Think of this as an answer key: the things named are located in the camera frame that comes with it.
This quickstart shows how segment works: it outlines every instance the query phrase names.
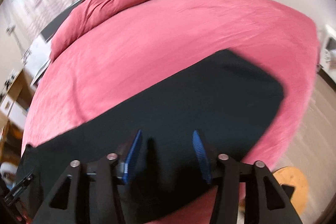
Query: black clamp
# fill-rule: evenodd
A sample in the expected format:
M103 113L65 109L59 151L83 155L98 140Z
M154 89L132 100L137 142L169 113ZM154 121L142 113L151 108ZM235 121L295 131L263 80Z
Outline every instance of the black clamp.
M4 202L10 207L12 206L20 197L20 195L27 189L29 184L34 180L34 174L30 173L23 180L21 180L17 185L15 185L9 193L5 196Z
M89 164L72 161L43 201L33 224L124 224L117 186L128 183L141 144L139 130L117 153ZM92 206L94 219L89 215Z
M245 223L302 224L290 197L262 161L249 165L219 154L200 130L193 133L193 147L203 179L218 185L210 224L237 222L240 182L246 184Z

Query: headboard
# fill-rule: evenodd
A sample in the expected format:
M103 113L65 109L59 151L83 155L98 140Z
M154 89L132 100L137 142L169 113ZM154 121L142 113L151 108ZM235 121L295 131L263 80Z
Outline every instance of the headboard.
M61 12L57 17L53 19L42 31L41 35L44 37L46 41L48 41L58 30L60 25L65 21L65 19L68 17L68 15L71 13L71 11L80 5L84 0L78 0L75 3L73 3L70 7L66 8L63 12Z

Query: wooden desk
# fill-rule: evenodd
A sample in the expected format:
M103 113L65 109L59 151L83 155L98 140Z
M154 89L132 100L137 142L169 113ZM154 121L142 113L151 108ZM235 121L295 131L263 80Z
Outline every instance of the wooden desk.
M8 104L8 98L11 102L17 102L23 109L28 109L34 95L34 91L29 87L31 79L21 70L15 79L13 80L11 86L6 92L5 98L0 102L0 128L4 127L8 120L10 120L10 111L12 104Z
M15 134L15 128L11 123L0 128L0 162L10 162L19 165L21 157L22 135Z

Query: drawer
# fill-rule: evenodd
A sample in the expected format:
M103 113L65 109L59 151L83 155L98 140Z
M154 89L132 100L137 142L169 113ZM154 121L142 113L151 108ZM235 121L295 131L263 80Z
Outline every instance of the drawer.
M13 104L14 101L12 98L10 98L9 95L6 95L0 105L0 112L2 112L5 116L8 116Z
M8 119L23 131L25 129L26 118L27 111L24 110L17 102L14 102L8 115Z

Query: white appliance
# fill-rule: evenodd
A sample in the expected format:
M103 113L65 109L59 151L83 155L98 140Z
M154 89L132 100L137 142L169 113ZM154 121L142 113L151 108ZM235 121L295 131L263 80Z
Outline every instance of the white appliance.
M336 83L336 31L329 25L324 26L320 66Z
M27 118L27 111L9 95L6 95L0 105L0 112L14 123L20 130L24 130Z
M49 61L51 53L51 41L46 43L42 35L39 35L32 42L29 49L22 58L22 63L33 78L40 72L41 68Z

